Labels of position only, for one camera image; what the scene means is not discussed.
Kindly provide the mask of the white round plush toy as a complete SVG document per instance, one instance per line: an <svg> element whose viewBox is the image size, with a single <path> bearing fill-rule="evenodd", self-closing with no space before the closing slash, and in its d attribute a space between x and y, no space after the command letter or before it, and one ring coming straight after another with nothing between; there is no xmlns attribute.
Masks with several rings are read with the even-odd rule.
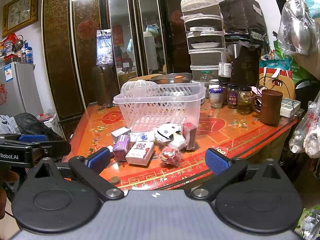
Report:
<svg viewBox="0 0 320 240"><path fill-rule="evenodd" d="M182 135L182 128L180 125L173 123L162 124L158 128L154 128L156 141L164 146L177 148L179 150L185 148L186 139Z"/></svg>

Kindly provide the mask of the black fabric bag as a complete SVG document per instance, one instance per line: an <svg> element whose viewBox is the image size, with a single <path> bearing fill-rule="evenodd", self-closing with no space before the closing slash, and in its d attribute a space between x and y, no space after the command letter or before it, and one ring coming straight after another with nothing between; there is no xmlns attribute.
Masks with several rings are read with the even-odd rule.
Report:
<svg viewBox="0 0 320 240"><path fill-rule="evenodd" d="M270 50L267 26L260 4L255 0L224 0L219 3L228 36L239 36Z"/></svg>

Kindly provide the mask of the metal bowl with oranges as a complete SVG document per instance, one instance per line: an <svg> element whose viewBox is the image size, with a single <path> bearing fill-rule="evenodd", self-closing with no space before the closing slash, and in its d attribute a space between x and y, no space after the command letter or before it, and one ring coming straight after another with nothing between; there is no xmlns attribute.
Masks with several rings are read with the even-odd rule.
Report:
<svg viewBox="0 0 320 240"><path fill-rule="evenodd" d="M191 79L191 73L171 73L152 77L151 81L162 85L170 83L191 83Z"/></svg>

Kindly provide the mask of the wall clock gold frame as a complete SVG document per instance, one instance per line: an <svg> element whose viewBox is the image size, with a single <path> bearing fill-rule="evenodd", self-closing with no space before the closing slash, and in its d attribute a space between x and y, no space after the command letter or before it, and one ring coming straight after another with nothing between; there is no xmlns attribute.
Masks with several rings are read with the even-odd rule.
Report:
<svg viewBox="0 0 320 240"><path fill-rule="evenodd" d="M38 21L39 0L13 0L3 7L2 37Z"/></svg>

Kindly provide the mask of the blue calendar poster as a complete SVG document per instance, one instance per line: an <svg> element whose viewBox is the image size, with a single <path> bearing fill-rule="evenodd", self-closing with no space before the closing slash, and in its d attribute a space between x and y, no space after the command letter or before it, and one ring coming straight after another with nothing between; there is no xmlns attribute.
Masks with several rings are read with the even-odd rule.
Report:
<svg viewBox="0 0 320 240"><path fill-rule="evenodd" d="M113 44L111 29L97 30L96 33L97 66L113 65Z"/></svg>

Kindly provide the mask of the clear plastic basket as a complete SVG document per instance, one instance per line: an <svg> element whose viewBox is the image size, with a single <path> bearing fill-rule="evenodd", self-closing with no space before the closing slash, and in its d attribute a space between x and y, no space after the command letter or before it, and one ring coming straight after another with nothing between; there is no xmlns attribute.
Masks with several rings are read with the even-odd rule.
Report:
<svg viewBox="0 0 320 240"><path fill-rule="evenodd" d="M205 92L202 83L142 86L115 96L113 103L119 106L127 128L146 132L166 123L197 125Z"/></svg>

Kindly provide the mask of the grey refrigerator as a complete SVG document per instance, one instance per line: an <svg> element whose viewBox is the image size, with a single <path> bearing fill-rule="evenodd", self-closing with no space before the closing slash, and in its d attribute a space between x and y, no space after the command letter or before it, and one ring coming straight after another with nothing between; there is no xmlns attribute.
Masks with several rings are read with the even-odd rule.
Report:
<svg viewBox="0 0 320 240"><path fill-rule="evenodd" d="M12 62L1 67L1 115L43 112L34 76L35 65Z"/></svg>

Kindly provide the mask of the white mesh food cover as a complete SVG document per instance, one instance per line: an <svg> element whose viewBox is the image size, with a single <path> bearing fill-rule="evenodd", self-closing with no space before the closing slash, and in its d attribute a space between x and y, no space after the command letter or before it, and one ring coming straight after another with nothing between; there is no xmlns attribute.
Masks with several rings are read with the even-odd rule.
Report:
<svg viewBox="0 0 320 240"><path fill-rule="evenodd" d="M152 86L152 85L156 85L156 83L153 81L146 81L146 80L127 81L122 85L120 92L124 93L136 87Z"/></svg>

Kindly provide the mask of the dark red-topped box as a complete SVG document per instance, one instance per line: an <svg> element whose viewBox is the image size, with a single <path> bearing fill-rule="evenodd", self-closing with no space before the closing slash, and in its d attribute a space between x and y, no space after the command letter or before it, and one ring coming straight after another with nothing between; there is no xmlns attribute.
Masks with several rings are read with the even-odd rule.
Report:
<svg viewBox="0 0 320 240"><path fill-rule="evenodd" d="M186 150L193 150L196 144L197 126L192 122L185 122L182 127L182 135L186 140Z"/></svg>

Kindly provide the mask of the purple small box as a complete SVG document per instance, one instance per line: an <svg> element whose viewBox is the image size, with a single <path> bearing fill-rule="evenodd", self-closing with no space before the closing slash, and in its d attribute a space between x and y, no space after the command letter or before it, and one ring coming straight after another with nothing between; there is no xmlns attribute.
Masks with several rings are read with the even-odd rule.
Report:
<svg viewBox="0 0 320 240"><path fill-rule="evenodd" d="M130 136L122 134L113 147L113 155L116 161L126 161L126 155L130 150Z"/></svg>

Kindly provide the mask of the purple-label dark jar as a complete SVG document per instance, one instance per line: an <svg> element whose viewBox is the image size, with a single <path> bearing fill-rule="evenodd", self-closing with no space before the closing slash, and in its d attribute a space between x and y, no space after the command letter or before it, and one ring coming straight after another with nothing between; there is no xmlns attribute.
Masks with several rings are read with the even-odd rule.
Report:
<svg viewBox="0 0 320 240"><path fill-rule="evenodd" d="M238 86L229 84L227 89L227 106L229 108L237 108L238 105Z"/></svg>

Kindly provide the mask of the small white box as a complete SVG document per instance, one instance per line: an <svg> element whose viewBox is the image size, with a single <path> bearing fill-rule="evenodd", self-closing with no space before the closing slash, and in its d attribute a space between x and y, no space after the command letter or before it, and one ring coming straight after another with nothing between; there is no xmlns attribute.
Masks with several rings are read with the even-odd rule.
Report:
<svg viewBox="0 0 320 240"><path fill-rule="evenodd" d="M131 132L131 129L129 129L127 127L121 127L119 129L116 129L115 131L111 132L111 137L112 137L113 143L115 144L121 135L130 134L130 132Z"/></svg>

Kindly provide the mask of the white red printed box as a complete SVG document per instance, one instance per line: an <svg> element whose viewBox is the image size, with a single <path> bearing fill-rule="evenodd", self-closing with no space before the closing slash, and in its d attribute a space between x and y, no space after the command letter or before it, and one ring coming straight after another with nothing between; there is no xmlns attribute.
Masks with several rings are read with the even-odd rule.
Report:
<svg viewBox="0 0 320 240"><path fill-rule="evenodd" d="M132 165L146 166L151 159L155 145L153 141L137 141L125 156Z"/></svg>

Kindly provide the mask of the dark kettle jug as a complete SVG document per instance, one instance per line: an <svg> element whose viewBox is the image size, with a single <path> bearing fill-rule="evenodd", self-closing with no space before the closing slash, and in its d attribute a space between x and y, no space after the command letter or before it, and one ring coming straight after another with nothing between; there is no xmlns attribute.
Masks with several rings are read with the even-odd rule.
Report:
<svg viewBox="0 0 320 240"><path fill-rule="evenodd" d="M229 43L227 50L232 61L231 83L255 86L259 79L260 46L239 41Z"/></svg>

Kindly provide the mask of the red candy packet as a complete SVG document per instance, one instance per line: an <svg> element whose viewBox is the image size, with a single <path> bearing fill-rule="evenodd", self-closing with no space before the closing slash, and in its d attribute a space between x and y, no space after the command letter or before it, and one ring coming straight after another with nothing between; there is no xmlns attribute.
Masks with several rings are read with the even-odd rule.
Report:
<svg viewBox="0 0 320 240"><path fill-rule="evenodd" d="M178 166L182 159L182 152L178 148L165 146L159 154L159 158L166 164Z"/></svg>

